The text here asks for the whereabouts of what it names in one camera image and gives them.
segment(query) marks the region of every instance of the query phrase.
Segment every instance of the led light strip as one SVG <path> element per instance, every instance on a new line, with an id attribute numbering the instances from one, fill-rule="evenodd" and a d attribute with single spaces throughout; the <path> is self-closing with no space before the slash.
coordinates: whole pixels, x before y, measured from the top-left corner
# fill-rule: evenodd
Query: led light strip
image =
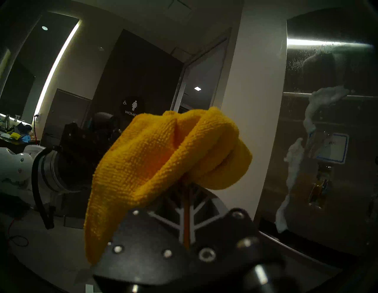
<path id="1" fill-rule="evenodd" d="M 67 49 L 68 44 L 70 43 L 71 39 L 75 35 L 77 29 L 79 28 L 80 23 L 81 23 L 81 21 L 79 20 L 79 22 L 75 25 L 75 27 L 73 28 L 72 32 L 70 33 L 70 35 L 68 36 L 67 40 L 65 41 L 62 49 L 60 50 L 58 56 L 56 57 L 56 60 L 55 60 L 55 62 L 53 64 L 53 66 L 51 67 L 51 70 L 50 70 L 50 73 L 47 76 L 45 85 L 43 86 L 41 95 L 39 96 L 39 100 L 38 100 L 38 103 L 37 103 L 37 106 L 36 106 L 36 110 L 34 111 L 34 115 L 37 115 L 39 113 L 39 110 L 41 109 L 41 106 L 42 106 L 43 99 L 45 98 L 45 94 L 46 94 L 47 88 L 48 88 L 48 86 L 50 84 L 51 78 L 54 75 L 55 69 L 56 69 L 56 67 L 59 64 L 59 61 L 60 61 L 60 59 L 62 58 L 62 56 L 64 54 L 64 51 Z"/>
<path id="2" fill-rule="evenodd" d="M 374 48 L 373 45 L 362 43 L 347 43 L 347 42 L 327 42 L 327 41 L 314 41 L 314 40 L 297 40 L 287 39 L 287 47 L 303 47 L 303 46 L 347 46 L 358 48 Z"/>

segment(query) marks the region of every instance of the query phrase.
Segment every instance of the door frame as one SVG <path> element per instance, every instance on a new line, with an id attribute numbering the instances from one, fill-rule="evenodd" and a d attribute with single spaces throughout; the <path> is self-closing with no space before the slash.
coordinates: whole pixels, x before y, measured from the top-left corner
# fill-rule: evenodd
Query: door frame
<path id="1" fill-rule="evenodd" d="M 77 98 L 80 98 L 80 99 L 83 99 L 83 100 L 87 100 L 87 101 L 88 101 L 88 107 L 87 107 L 87 109 L 85 110 L 85 113 L 84 113 L 84 116 L 83 116 L 83 121 L 81 122 L 80 125 L 78 125 L 80 128 L 82 128 L 82 127 L 84 126 L 85 122 L 87 121 L 87 116 L 88 116 L 88 113 L 89 113 L 90 106 L 91 106 L 91 104 L 92 104 L 92 100 L 91 100 L 91 99 L 88 99 L 88 98 L 86 98 L 86 97 L 79 96 L 79 95 L 77 95 L 77 94 L 71 93 L 70 91 L 62 90 L 61 88 L 57 88 L 55 94 L 56 94 L 58 91 L 61 91 L 61 92 L 65 93 L 65 94 L 68 94 L 68 95 L 71 95 L 71 96 L 74 96 L 74 97 L 77 97 Z"/>
<path id="2" fill-rule="evenodd" d="M 209 53 L 211 50 L 213 50 L 215 47 L 217 47 L 221 43 L 226 42 L 226 52 L 225 52 L 225 55 L 223 57 L 222 69 L 220 71 L 221 74 L 222 74 L 223 66 L 224 66 L 224 61 L 225 61 L 225 58 L 226 58 L 226 55 L 227 55 L 227 51 L 228 51 L 228 45 L 229 45 L 229 40 L 230 40 L 230 36 L 231 36 L 231 30 L 232 30 L 232 28 L 227 29 L 224 33 L 222 33 L 220 36 L 218 36 L 212 42 L 210 42 L 207 45 L 205 45 L 198 53 L 196 53 L 194 56 L 192 56 L 191 58 L 189 58 L 184 63 L 183 69 L 181 70 L 180 78 L 178 80 L 178 84 L 176 86 L 175 94 L 173 96 L 172 104 L 170 106 L 170 110 L 171 111 L 178 112 L 178 109 L 180 107 L 181 100 L 183 98 L 183 94 L 184 94 L 184 90 L 185 90 L 185 86 L 186 86 L 186 80 L 187 80 L 187 77 L 189 75 L 189 71 L 187 70 L 188 67 L 190 65 L 192 65 L 194 62 L 198 61 L 201 57 L 203 57 L 204 55 L 206 55 L 207 53 Z M 218 89 L 218 84 L 215 87 L 213 96 L 211 98 L 210 107 L 214 103 L 215 93 L 217 92 L 217 89 Z"/>

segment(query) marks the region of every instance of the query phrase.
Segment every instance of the white plastic part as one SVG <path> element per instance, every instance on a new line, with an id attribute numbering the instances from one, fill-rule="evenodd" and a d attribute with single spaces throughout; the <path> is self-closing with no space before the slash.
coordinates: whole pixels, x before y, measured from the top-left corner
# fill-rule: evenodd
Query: white plastic part
<path id="1" fill-rule="evenodd" d="M 32 157 L 35 157 L 38 153 L 40 153 L 45 147 L 36 145 L 36 144 L 29 144 L 24 148 L 24 153 L 30 154 Z"/>
<path id="2" fill-rule="evenodd" d="M 33 158 L 27 153 L 14 154 L 0 147 L 0 182 L 9 179 L 13 183 L 27 180 L 31 175 Z"/>

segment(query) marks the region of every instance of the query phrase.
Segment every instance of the blue cloth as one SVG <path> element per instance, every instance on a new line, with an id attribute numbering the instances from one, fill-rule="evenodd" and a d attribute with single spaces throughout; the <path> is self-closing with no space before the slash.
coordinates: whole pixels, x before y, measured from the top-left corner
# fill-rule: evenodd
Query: blue cloth
<path id="1" fill-rule="evenodd" d="M 25 143 L 29 143 L 31 138 L 30 138 L 30 135 L 25 135 L 24 137 L 21 138 L 23 142 Z"/>

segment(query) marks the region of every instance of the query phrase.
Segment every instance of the sticker label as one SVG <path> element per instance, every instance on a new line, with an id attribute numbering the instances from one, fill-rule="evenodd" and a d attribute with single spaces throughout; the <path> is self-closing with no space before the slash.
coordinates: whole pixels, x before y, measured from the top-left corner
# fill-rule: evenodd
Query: sticker label
<path id="1" fill-rule="evenodd" d="M 349 135 L 334 133 L 330 140 L 324 142 L 324 146 L 316 157 L 319 160 L 344 164 L 347 157 Z"/>

